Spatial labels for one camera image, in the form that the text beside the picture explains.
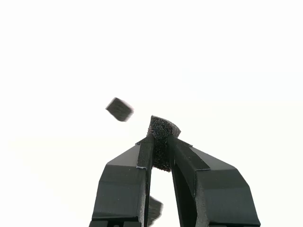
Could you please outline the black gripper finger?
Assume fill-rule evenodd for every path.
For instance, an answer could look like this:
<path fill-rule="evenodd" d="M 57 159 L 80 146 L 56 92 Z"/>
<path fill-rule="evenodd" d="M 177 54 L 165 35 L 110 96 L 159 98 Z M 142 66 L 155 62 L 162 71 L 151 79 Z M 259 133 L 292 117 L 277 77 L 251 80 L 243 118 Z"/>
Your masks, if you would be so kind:
<path fill-rule="evenodd" d="M 169 136 L 182 227 L 259 227 L 251 190 L 237 168 Z"/>
<path fill-rule="evenodd" d="M 146 227 L 154 137 L 109 161 L 98 183 L 91 227 Z"/>

